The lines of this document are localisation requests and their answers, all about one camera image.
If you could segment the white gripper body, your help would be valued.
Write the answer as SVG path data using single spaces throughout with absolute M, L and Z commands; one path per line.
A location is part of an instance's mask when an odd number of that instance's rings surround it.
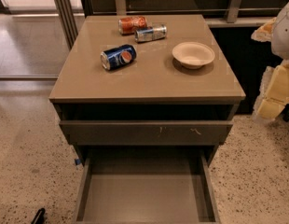
M 279 12 L 271 35 L 272 53 L 289 60 L 289 2 Z

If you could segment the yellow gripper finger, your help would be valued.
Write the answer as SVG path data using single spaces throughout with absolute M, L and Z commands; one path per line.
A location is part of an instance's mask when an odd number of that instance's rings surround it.
M 254 41 L 258 42 L 270 42 L 273 33 L 273 27 L 275 24 L 276 18 L 272 18 L 256 30 L 251 35 L 251 38 Z
M 262 119 L 275 119 L 289 104 L 289 63 L 268 66 L 263 74 L 256 114 Z

